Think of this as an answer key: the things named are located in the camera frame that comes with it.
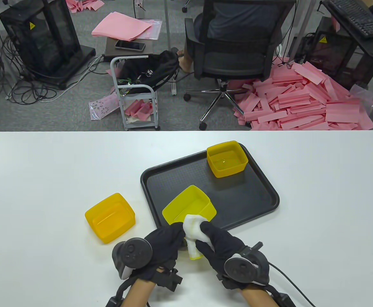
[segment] vr controller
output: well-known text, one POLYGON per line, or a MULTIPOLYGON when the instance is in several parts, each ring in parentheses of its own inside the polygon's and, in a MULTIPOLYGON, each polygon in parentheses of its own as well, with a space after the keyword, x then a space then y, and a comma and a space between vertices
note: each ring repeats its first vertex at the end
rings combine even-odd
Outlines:
MULTIPOLYGON (((230 257, 224 265, 226 275, 218 274, 217 278, 222 281, 225 288, 236 288, 236 282, 254 283, 270 293, 279 307, 296 307, 290 297, 285 293, 278 292, 269 285, 269 262, 259 249, 263 246, 258 242, 253 247, 244 247, 240 252, 230 257)), ((125 282, 119 287, 116 296, 111 297, 106 307, 119 307, 123 301, 124 291, 131 286, 137 276, 130 278, 134 269, 145 267, 153 256, 153 250, 147 240, 143 238, 132 238, 123 241, 113 248, 112 259, 119 276, 125 282)), ((158 273, 153 280, 157 285, 174 291, 182 278, 176 273, 175 261, 165 263, 164 267, 169 274, 158 273)))

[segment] white table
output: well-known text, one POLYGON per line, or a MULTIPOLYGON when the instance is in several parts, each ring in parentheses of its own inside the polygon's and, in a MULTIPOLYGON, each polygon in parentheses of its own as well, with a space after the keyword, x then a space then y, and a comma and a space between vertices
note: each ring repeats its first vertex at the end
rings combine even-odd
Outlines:
MULTIPOLYGON (((104 307, 121 281, 111 251, 155 228, 140 185, 152 166, 219 142, 244 144, 280 195, 278 209, 231 231, 317 307, 373 307, 373 131, 0 133, 0 307, 104 307), (137 225, 103 245, 84 213, 119 192, 137 225)), ((184 278, 153 307, 245 306, 206 260, 180 253, 184 278)), ((274 269, 271 284, 308 306, 274 269)))

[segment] person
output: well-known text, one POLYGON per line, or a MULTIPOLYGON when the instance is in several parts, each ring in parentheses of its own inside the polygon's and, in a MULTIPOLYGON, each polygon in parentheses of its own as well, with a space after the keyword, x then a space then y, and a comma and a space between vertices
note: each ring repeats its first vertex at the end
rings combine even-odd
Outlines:
MULTIPOLYGON (((217 228, 210 222, 202 222, 201 231, 210 238, 214 250, 201 241, 196 241, 196 247, 217 273, 226 274, 224 271, 226 260, 241 251, 245 244, 228 231, 217 228)), ((145 237, 153 249, 153 258, 146 267, 133 272, 134 275, 140 277, 130 288, 121 307, 145 307, 147 305, 148 298, 156 286, 151 281, 154 272, 161 272, 165 262, 178 258, 178 250, 182 246, 184 237, 182 223, 161 227, 145 237)), ((235 282, 235 287, 250 307, 277 307, 273 298, 254 284, 235 282)))
MULTIPOLYGON (((242 41, 270 35, 280 16, 279 7, 272 5, 214 3, 213 10, 215 17, 210 21, 207 36, 220 40, 242 41)), ((200 13, 194 20, 194 33, 198 39, 202 16, 200 13)), ((179 66, 185 73, 190 73, 194 60, 188 53, 186 42, 178 55, 179 66)))

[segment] forearm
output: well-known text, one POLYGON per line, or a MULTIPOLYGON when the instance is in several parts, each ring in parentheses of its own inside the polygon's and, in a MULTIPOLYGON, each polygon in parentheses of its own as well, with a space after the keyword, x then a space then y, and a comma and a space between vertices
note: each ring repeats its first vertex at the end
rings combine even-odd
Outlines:
POLYGON ((255 285, 249 285, 242 290, 242 296, 250 307, 278 307, 269 293, 255 285))
POLYGON ((154 287, 154 282, 137 279, 128 291, 122 307, 145 307, 154 287))

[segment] smartphone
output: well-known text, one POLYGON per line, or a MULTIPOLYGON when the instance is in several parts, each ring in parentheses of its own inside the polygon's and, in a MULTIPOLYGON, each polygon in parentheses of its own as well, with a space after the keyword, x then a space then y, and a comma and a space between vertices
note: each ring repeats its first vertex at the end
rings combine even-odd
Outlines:
POLYGON ((145 44, 137 43, 137 42, 118 41, 117 44, 115 44, 115 47, 116 49, 124 49, 124 50, 142 52, 145 49, 145 44))

